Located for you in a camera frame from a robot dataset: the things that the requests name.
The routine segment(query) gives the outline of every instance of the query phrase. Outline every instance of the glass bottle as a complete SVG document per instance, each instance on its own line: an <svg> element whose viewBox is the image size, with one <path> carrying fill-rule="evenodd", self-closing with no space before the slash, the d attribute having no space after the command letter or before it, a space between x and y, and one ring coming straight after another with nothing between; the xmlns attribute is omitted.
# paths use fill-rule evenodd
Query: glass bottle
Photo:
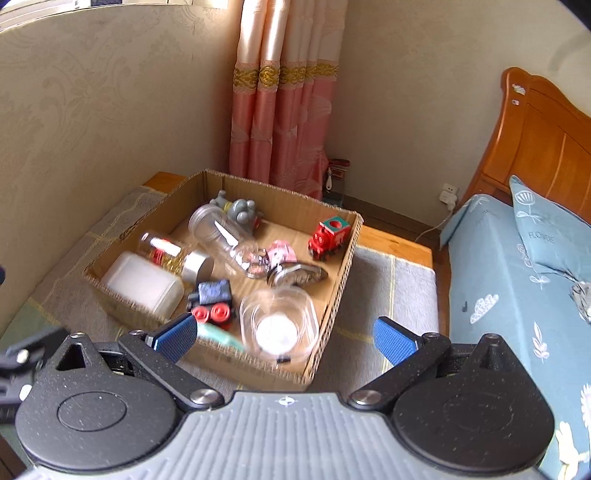
<svg viewBox="0 0 591 480"><path fill-rule="evenodd" d="M138 253L190 284L208 280L213 271L213 258L153 231L139 238Z"/></svg>
<svg viewBox="0 0 591 480"><path fill-rule="evenodd" d="M266 277L269 272L267 251L223 210L215 205L199 207L189 220L189 231L217 260L231 272L241 272L249 278Z"/></svg>

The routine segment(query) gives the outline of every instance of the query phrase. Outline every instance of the blue bedsheet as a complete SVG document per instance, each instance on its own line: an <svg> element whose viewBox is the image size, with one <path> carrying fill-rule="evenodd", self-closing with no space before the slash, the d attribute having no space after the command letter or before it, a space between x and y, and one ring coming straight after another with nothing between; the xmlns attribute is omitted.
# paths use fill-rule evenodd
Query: blue bedsheet
<svg viewBox="0 0 591 480"><path fill-rule="evenodd" d="M505 338L556 419L541 469L550 478L582 478L590 470L591 326L570 298L571 281L533 270L513 208L487 195L452 217L441 244L449 244L452 265L452 342L476 343L488 332Z"/></svg>

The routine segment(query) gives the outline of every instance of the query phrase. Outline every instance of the wall outlet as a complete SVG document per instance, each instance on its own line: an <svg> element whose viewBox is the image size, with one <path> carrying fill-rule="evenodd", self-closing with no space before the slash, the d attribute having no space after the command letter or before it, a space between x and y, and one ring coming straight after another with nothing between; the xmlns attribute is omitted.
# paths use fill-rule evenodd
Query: wall outlet
<svg viewBox="0 0 591 480"><path fill-rule="evenodd" d="M454 187L453 185L449 185L448 183L443 184L443 191L444 192L453 193L455 196L457 196L457 193L459 190L460 189L458 187Z"/></svg>
<svg viewBox="0 0 591 480"><path fill-rule="evenodd" d="M450 202L457 202L457 196L455 193L442 190L439 194L439 200L445 204L449 204Z"/></svg>

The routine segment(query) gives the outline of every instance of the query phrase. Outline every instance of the blue pillow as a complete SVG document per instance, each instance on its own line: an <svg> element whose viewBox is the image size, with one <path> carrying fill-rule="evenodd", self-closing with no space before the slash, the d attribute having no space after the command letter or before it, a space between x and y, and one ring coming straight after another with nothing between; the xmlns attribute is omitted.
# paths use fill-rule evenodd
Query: blue pillow
<svg viewBox="0 0 591 480"><path fill-rule="evenodd" d="M512 176L517 229L534 270L591 282L591 226Z"/></svg>

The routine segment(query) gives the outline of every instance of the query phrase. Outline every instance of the metal screw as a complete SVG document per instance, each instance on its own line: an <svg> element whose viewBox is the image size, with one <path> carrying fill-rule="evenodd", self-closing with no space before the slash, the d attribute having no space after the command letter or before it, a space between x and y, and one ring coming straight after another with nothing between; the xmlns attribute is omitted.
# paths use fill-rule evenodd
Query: metal screw
<svg viewBox="0 0 591 480"><path fill-rule="evenodd" d="M27 363L27 360L29 360L29 350L27 349L22 349L19 350L17 353L17 363L24 365Z"/></svg>
<svg viewBox="0 0 591 480"><path fill-rule="evenodd" d="M351 400L357 405L375 405L381 399L382 394L375 390L357 390L351 395Z"/></svg>
<svg viewBox="0 0 591 480"><path fill-rule="evenodd" d="M219 396L220 394L211 388L200 388L191 393L189 398L197 405L211 405L217 402Z"/></svg>

